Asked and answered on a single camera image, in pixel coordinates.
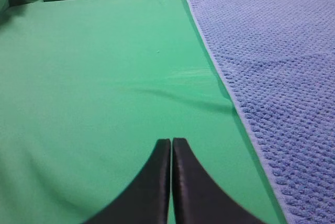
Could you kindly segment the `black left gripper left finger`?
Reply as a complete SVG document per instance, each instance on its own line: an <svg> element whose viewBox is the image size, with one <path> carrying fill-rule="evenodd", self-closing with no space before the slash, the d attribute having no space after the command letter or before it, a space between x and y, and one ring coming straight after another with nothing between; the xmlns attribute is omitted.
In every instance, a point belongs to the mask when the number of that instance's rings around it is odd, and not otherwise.
<svg viewBox="0 0 335 224"><path fill-rule="evenodd" d="M167 223L170 176L171 142L159 139L131 183L85 223Z"/></svg>

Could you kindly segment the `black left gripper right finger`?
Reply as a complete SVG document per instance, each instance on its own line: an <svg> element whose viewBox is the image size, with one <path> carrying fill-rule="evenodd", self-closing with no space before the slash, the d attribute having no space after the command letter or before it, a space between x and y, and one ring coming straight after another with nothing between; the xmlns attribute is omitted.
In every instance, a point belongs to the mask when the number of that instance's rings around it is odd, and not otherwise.
<svg viewBox="0 0 335 224"><path fill-rule="evenodd" d="M217 185L185 138L172 142L172 195L176 223L263 223Z"/></svg>

